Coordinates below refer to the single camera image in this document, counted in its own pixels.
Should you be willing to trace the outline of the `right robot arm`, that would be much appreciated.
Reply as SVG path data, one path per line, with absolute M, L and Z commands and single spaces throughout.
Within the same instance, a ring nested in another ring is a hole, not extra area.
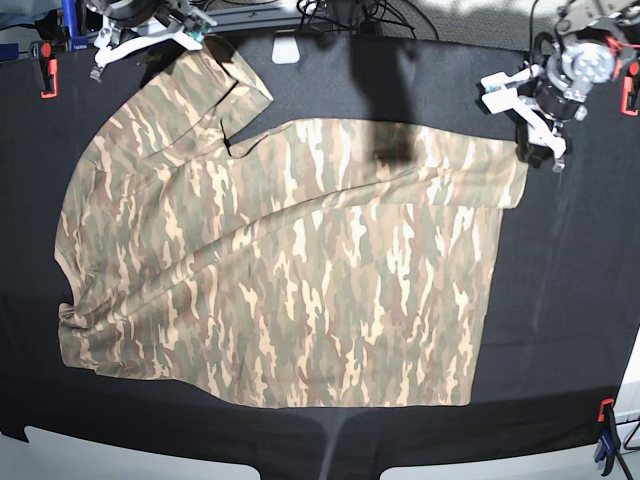
M 188 1 L 175 0 L 84 0 L 83 3 L 92 12 L 129 28 L 157 15 L 183 18 L 190 7 Z

